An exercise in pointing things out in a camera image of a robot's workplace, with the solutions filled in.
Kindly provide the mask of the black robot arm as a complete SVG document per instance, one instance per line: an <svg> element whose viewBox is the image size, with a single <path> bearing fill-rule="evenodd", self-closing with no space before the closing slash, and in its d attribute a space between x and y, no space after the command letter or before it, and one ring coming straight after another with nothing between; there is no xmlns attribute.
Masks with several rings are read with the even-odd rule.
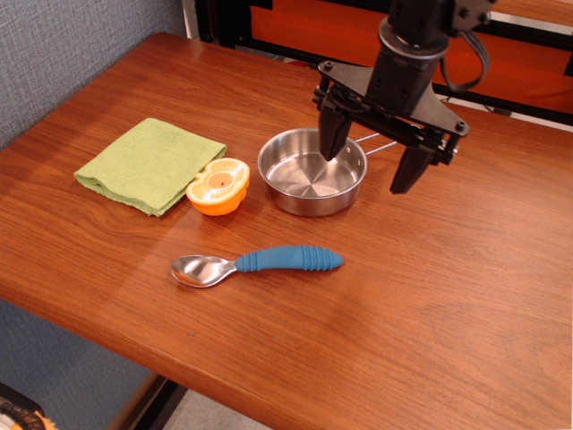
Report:
<svg viewBox="0 0 573 430"><path fill-rule="evenodd" d="M313 101L323 158L334 159L358 123L405 146L394 194L408 192L428 166L449 164L470 127L439 101L432 79L447 71L445 55L457 37L488 72L489 54L473 29L489 20L491 8L489 1L394 1L379 27L374 67L320 63Z"/></svg>

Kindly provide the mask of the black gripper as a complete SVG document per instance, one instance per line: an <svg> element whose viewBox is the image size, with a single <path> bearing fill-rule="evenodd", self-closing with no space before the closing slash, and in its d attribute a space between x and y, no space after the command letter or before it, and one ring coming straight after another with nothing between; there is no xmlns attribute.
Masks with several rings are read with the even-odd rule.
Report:
<svg viewBox="0 0 573 430"><path fill-rule="evenodd" d="M325 61L313 101L319 114L320 153L334 159L346 144L350 126L364 125L405 146L390 191L405 194L428 165L448 165L469 127L445 107L432 88L449 40L412 44L381 39L373 67Z"/></svg>

